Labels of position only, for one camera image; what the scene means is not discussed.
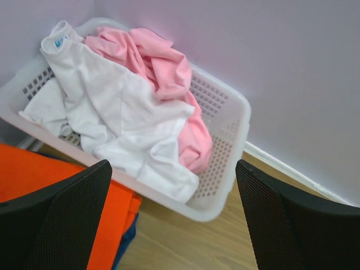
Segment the white t shirt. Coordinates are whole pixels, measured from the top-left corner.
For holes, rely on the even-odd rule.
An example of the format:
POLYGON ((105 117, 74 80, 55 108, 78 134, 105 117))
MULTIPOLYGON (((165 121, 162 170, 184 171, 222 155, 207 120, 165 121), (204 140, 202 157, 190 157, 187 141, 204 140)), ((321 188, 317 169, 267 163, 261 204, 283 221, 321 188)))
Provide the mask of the white t shirt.
POLYGON ((178 137, 194 107, 159 101, 145 79, 93 52, 66 21, 42 40, 40 51, 55 77, 19 115, 54 136, 79 134, 83 151, 188 202, 199 179, 180 163, 178 137))

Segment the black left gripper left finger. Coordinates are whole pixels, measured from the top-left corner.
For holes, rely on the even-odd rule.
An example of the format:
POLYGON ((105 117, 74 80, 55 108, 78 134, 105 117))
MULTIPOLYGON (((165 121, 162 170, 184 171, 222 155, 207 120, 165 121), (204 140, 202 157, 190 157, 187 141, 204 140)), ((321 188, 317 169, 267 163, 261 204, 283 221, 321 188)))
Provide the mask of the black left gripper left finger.
POLYGON ((102 160, 1 203, 1 269, 86 269, 111 175, 102 160))

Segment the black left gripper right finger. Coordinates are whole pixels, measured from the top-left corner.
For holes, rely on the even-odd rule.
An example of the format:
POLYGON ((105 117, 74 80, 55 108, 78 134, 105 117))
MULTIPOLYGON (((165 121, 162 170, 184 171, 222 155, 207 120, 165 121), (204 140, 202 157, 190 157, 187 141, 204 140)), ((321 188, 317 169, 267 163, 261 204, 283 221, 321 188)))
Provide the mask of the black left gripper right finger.
POLYGON ((259 269, 359 269, 359 208, 303 191, 243 159, 236 179, 259 269))

